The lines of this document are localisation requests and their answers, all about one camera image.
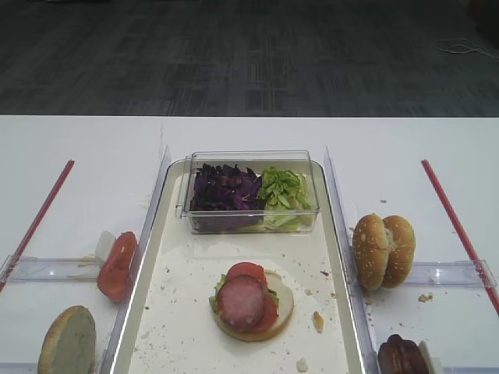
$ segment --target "lettuce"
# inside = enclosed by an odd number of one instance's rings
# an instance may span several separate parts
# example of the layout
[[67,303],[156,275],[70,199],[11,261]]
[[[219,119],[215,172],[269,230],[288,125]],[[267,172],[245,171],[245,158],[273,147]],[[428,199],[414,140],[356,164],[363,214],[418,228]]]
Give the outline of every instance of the lettuce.
[[211,310],[213,310],[213,313],[217,312],[217,296],[218,296],[218,292],[220,291],[220,289],[222,288],[222,286],[225,284],[226,278],[227,277],[225,276],[225,274],[221,275],[219,282],[215,286],[215,295],[211,296],[208,299],[210,301],[210,307],[211,307]]
[[271,290],[270,288],[268,289],[268,293],[271,294],[272,298],[274,299],[275,306],[277,306],[279,308],[278,293],[274,290]]
[[[269,167],[262,174],[262,187],[259,199],[267,201],[266,210],[309,210],[312,208],[308,197],[306,179],[290,170],[280,171]],[[270,230],[296,231],[301,224],[309,224],[313,219],[306,215],[275,215],[264,218],[264,226]]]

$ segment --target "purple cabbage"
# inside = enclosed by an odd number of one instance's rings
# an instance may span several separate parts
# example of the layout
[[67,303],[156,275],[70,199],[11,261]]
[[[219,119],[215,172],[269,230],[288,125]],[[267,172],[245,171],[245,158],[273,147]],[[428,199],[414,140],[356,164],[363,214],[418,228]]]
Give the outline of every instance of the purple cabbage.
[[[262,178],[250,168],[240,171],[237,165],[214,168],[204,164],[196,173],[191,211],[263,210],[266,201],[258,199]],[[257,224],[261,217],[195,217],[198,231],[232,231]]]

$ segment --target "bread crumb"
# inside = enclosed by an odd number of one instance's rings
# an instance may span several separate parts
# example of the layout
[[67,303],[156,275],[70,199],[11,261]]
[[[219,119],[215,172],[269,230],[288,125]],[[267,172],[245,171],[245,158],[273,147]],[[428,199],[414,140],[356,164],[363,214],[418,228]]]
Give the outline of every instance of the bread crumb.
[[301,359],[296,362],[296,368],[299,372],[306,372],[309,369],[305,358],[301,357]]
[[419,302],[431,302],[434,299],[434,294],[431,292],[426,296],[425,294],[421,294],[418,297]]
[[313,313],[313,325],[315,326],[315,330],[317,330],[318,333],[322,333],[322,331],[324,330],[324,319],[319,314],[319,312]]

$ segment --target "red straw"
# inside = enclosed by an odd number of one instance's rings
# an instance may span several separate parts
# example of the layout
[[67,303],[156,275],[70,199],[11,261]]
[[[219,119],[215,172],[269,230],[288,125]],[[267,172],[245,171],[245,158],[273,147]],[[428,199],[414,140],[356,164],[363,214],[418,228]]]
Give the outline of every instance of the red straw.
[[33,236],[34,232],[37,230],[38,225],[40,224],[44,215],[47,213],[48,208],[52,204],[52,201],[54,201],[57,193],[59,192],[62,185],[64,184],[64,181],[68,177],[68,174],[71,171],[71,169],[73,168],[74,164],[75,164],[75,161],[69,160],[68,163],[65,165],[64,169],[62,170],[61,175],[59,175],[59,178],[57,179],[57,182],[54,184],[54,187],[52,187],[52,190],[48,194],[47,199],[45,199],[44,205],[41,206],[40,210],[38,211],[37,216],[34,218],[33,222],[31,223],[30,228],[28,228],[28,231],[24,235],[23,240],[21,241],[21,243],[17,247],[16,251],[14,252],[14,256],[10,259],[9,265],[7,267],[4,282],[0,283],[0,292],[2,292],[3,288],[5,287],[5,282],[7,281],[7,278],[9,277],[12,270],[14,269],[14,266],[16,266],[17,261],[19,260],[19,258],[21,257],[21,255],[24,252],[24,249],[26,249],[28,243],[31,240],[31,237]]
[[497,314],[499,314],[499,296],[497,295],[497,291],[495,290],[495,288],[490,287],[490,283],[488,282],[488,277],[482,268],[480,258],[478,257],[478,254],[476,254],[476,251],[473,248],[473,244],[471,244],[471,241],[469,240],[468,235],[465,232],[465,229],[461,225],[461,222],[459,222],[458,216],[455,213],[454,209],[452,208],[451,202],[445,195],[444,189],[442,188],[440,182],[438,181],[438,178],[435,175],[434,170],[430,166],[430,162],[428,162],[428,160],[423,160],[421,161],[421,164],[423,164],[424,170],[428,174],[428,178],[430,178],[431,180],[431,184],[434,185],[435,191],[437,192],[440,201],[444,205],[445,211],[447,211],[447,215],[451,219],[451,222],[454,225],[454,229],[458,233],[459,238],[461,239],[461,243],[464,245],[466,252],[468,253],[468,257],[472,261],[475,261],[476,271],[478,272],[480,278],[482,278],[482,282],[483,285],[485,286],[487,294],[489,295],[489,299],[492,301],[492,304],[494,305]]

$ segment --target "tomato slice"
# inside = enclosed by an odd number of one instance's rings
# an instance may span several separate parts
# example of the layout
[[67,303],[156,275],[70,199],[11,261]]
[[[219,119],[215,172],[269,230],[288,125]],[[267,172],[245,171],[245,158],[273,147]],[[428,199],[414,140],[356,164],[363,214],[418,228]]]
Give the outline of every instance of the tomato slice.
[[263,286],[267,286],[264,268],[255,263],[237,263],[228,270],[226,279],[227,281],[230,281],[232,278],[238,277],[239,275],[250,275],[251,277],[256,278]]
[[99,290],[115,302],[123,300],[132,285],[129,269],[136,247],[137,240],[131,231],[121,234],[97,277]]
[[278,307],[275,305],[271,294],[265,292],[264,317],[249,331],[252,333],[263,333],[269,330],[278,320]]

